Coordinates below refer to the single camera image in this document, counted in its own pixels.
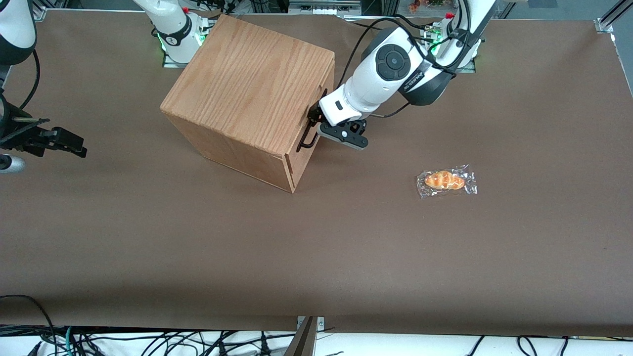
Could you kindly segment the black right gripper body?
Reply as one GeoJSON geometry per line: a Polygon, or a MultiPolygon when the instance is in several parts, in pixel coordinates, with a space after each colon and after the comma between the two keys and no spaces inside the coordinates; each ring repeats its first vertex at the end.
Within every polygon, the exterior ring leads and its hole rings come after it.
{"type": "Polygon", "coordinates": [[[7,101],[1,94],[0,146],[4,150],[27,152],[44,156],[50,149],[50,141],[45,138],[45,129],[40,125],[50,119],[32,117],[29,113],[7,101]]]}

